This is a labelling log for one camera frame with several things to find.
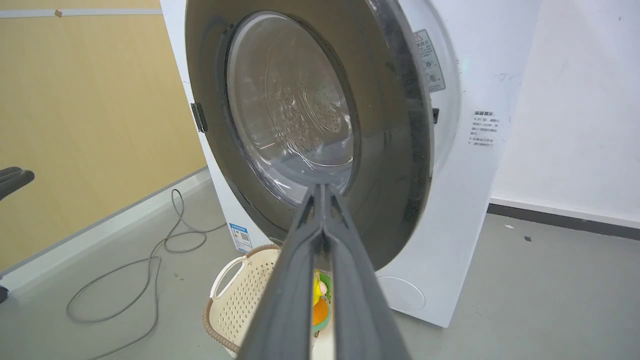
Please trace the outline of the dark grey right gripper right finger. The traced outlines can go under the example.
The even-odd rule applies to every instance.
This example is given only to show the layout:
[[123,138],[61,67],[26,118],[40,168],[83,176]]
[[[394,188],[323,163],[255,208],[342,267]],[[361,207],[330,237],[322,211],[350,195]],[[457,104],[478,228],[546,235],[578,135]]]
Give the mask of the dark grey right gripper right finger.
[[333,272],[334,342],[338,360],[409,360],[345,200],[325,186],[325,237]]

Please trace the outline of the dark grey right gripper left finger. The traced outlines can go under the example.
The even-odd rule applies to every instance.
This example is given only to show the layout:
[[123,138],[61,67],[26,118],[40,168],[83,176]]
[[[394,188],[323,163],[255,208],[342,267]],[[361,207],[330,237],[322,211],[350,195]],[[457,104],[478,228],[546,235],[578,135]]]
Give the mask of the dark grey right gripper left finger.
[[322,229],[324,183],[310,187],[283,241],[275,267],[238,352],[239,360],[311,357],[313,275]]

